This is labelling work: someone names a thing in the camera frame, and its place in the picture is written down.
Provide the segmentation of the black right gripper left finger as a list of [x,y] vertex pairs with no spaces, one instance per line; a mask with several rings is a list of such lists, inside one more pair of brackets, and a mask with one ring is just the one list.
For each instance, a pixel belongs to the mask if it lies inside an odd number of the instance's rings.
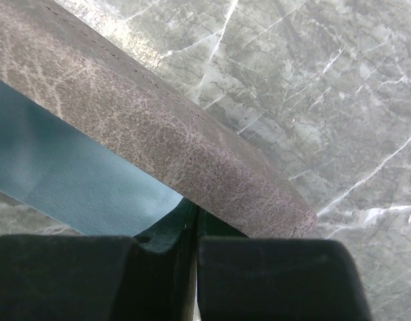
[[134,237],[2,235],[0,320],[191,320],[197,207]]

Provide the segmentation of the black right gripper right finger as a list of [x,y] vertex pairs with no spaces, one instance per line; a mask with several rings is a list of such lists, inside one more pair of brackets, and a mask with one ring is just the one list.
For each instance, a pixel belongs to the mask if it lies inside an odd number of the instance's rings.
[[371,320],[355,261],[338,241],[250,238],[197,214],[203,320]]

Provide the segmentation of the light blue cleaning cloth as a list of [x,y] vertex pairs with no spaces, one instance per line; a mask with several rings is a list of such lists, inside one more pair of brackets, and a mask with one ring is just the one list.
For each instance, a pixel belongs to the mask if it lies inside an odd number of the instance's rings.
[[85,235],[137,235],[182,201],[1,80],[0,191]]

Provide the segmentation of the grey-brown glasses case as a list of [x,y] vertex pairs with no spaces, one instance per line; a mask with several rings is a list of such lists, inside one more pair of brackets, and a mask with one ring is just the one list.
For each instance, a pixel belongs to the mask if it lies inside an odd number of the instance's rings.
[[250,237],[315,225],[263,153],[54,1],[0,1],[0,80]]

